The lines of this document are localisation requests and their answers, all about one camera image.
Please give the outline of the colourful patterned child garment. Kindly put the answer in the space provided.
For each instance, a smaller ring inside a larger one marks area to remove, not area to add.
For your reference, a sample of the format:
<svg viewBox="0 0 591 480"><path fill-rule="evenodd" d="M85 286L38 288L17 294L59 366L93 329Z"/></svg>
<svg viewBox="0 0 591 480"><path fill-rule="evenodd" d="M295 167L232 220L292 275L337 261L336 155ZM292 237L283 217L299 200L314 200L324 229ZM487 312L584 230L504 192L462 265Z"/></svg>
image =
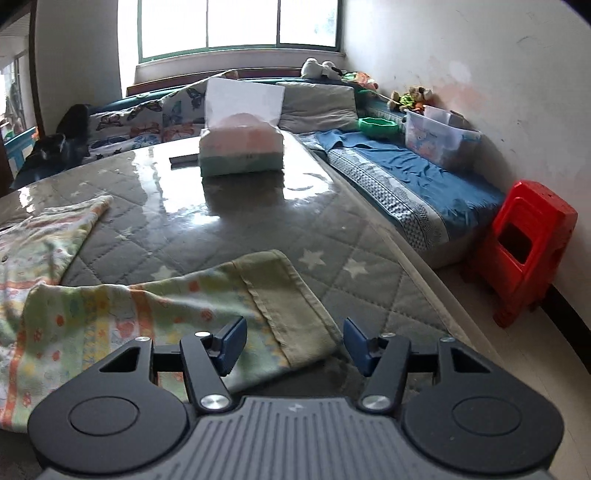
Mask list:
<svg viewBox="0 0 591 480"><path fill-rule="evenodd" d="M123 344L174 344L247 323L226 387L238 391L332 354L342 334L277 250L136 285L67 287L61 278L111 198L51 207L1 229L1 426L24 432L48 394Z"/></svg>

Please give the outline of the blue sofa bed sheet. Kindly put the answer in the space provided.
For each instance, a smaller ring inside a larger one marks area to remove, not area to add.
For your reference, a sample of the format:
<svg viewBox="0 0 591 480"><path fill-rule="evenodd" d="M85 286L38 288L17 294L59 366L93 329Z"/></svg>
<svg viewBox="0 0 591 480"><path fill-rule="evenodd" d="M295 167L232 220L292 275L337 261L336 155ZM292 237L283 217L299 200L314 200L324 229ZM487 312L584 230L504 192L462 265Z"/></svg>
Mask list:
<svg viewBox="0 0 591 480"><path fill-rule="evenodd" d="M280 82L349 86L355 91L358 117L377 114L369 96L360 94L360 87L329 80L279 79L270 83ZM160 99L182 87L129 97L102 107L89 105L90 116ZM505 199L500 190L475 172L443 169L406 148L399 137L373 140L359 128L293 134L379 208L434 268L458 261L490 225ZM11 187L18 189L33 182L36 181L17 175Z"/></svg>

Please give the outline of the black marker pen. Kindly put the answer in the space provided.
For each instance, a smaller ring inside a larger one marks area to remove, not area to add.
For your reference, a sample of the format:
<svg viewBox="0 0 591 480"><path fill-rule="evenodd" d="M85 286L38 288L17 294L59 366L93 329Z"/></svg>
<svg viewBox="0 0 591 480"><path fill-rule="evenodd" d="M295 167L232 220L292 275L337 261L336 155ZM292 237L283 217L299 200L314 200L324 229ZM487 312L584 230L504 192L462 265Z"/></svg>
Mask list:
<svg viewBox="0 0 591 480"><path fill-rule="evenodd" d="M188 155L179 155L173 156L169 158L169 162L172 168L179 168L181 165L197 165L198 164L198 155L197 154L188 154Z"/></svg>

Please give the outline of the red plastic stool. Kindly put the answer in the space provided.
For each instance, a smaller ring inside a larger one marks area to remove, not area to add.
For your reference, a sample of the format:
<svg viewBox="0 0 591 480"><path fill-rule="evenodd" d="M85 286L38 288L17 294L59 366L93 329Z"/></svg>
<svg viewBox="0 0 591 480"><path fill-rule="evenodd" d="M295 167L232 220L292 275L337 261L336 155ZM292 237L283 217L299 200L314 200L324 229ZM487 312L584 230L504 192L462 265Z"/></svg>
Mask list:
<svg viewBox="0 0 591 480"><path fill-rule="evenodd" d="M473 257L475 273L497 294L495 323L507 328L545 297L578 220L543 184L514 184Z"/></svg>

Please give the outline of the tissue pack pink green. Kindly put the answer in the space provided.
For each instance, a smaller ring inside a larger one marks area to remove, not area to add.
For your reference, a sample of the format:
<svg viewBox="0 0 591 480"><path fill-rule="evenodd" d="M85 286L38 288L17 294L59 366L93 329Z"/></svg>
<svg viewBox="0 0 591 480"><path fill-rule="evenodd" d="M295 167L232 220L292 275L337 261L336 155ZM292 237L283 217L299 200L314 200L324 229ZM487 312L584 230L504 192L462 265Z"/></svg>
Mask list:
<svg viewBox="0 0 591 480"><path fill-rule="evenodd" d="M198 147L202 178L283 169L284 87L212 78Z"/></svg>

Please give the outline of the clear plastic storage box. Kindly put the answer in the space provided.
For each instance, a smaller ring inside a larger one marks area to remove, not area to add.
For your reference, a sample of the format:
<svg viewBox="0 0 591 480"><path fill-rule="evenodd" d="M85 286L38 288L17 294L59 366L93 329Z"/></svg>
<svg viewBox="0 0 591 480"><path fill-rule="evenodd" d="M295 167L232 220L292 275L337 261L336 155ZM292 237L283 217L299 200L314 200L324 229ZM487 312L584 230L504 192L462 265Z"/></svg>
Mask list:
<svg viewBox="0 0 591 480"><path fill-rule="evenodd" d="M406 147L450 171L472 168L482 134L451 111L426 106L423 114L406 113Z"/></svg>

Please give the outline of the green plastic bowl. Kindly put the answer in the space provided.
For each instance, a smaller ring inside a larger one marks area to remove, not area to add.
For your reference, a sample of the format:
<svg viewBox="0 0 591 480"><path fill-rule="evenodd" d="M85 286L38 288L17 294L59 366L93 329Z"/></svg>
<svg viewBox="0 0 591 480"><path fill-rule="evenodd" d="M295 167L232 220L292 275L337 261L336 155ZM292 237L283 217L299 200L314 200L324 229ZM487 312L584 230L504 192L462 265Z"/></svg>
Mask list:
<svg viewBox="0 0 591 480"><path fill-rule="evenodd" d="M401 128L395 121L380 117L359 118L358 128L363 135L373 140L392 140L401 133Z"/></svg>

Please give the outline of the butterfly print pillow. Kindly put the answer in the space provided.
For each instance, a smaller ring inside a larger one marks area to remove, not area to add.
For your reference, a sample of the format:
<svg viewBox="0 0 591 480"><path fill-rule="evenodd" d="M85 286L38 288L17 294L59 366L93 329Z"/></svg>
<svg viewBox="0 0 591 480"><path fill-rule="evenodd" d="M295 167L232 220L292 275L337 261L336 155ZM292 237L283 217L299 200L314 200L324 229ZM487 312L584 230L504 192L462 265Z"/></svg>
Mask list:
<svg viewBox="0 0 591 480"><path fill-rule="evenodd" d="M198 136L205 122L207 81L194 82L130 108L91 115L84 161Z"/></svg>

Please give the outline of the black bag on sofa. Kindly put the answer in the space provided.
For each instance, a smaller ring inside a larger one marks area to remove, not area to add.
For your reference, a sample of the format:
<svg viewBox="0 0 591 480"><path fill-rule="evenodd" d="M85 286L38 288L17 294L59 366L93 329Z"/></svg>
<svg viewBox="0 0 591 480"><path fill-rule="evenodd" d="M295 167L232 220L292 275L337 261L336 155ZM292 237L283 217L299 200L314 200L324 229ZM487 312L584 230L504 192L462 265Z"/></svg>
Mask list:
<svg viewBox="0 0 591 480"><path fill-rule="evenodd" d="M38 181L79 166L88 155L89 119L89 105L71 106L56 132L34 144L18 176Z"/></svg>

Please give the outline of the grey cushion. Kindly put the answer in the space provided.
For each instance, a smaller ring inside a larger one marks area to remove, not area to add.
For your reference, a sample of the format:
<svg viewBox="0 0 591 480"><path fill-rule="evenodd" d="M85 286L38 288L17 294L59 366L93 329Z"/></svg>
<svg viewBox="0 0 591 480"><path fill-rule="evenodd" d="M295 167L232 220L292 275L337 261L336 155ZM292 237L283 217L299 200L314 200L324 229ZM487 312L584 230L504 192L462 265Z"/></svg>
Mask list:
<svg viewBox="0 0 591 480"><path fill-rule="evenodd" d="M280 82L284 88L279 127L291 133L339 129L356 131L358 112L352 87Z"/></svg>

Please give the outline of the colourful plush toys pile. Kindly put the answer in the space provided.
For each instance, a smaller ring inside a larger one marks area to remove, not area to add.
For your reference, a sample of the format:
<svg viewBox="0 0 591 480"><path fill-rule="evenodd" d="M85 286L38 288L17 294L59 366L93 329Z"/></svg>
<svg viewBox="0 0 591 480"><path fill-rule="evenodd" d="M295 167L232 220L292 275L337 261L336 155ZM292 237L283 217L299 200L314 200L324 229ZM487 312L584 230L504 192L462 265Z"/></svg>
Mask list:
<svg viewBox="0 0 591 480"><path fill-rule="evenodd" d="M342 81L361 88L360 94L373 96L386 102L390 111L423 114L425 107L433 103L434 93L424 86L411 86L401 94L393 90L389 96L379 92L377 82L365 72L348 72L342 75Z"/></svg>

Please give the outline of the blue white cabinet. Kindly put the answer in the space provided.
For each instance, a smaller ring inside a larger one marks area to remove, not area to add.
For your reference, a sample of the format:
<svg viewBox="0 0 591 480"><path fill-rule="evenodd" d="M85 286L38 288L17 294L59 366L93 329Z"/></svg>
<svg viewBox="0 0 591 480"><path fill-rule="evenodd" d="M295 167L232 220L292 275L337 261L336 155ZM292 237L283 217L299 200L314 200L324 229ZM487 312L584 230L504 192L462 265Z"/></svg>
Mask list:
<svg viewBox="0 0 591 480"><path fill-rule="evenodd" d="M31 154L37 139L37 128L32 127L4 142L8 163L13 177L18 175L26 158Z"/></svg>

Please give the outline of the white plush toy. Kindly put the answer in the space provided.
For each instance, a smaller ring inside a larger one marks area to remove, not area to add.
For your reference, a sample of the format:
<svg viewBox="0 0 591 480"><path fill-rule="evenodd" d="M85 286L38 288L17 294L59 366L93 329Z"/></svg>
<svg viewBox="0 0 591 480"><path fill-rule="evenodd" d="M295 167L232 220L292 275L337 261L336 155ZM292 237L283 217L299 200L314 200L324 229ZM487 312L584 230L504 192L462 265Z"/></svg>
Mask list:
<svg viewBox="0 0 591 480"><path fill-rule="evenodd" d="M301 78L308 80L329 79L339 81L342 79L342 70L329 60L318 62L315 58L308 58L301 66Z"/></svg>

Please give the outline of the green framed window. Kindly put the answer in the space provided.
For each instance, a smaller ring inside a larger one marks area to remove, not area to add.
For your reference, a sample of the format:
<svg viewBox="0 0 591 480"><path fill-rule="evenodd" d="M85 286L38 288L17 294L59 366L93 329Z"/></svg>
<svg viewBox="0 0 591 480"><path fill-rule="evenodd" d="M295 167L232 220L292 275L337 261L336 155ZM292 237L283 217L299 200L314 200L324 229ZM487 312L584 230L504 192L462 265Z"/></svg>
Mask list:
<svg viewBox="0 0 591 480"><path fill-rule="evenodd" d="M141 63L235 49L335 51L342 3L318 1L139 1Z"/></svg>

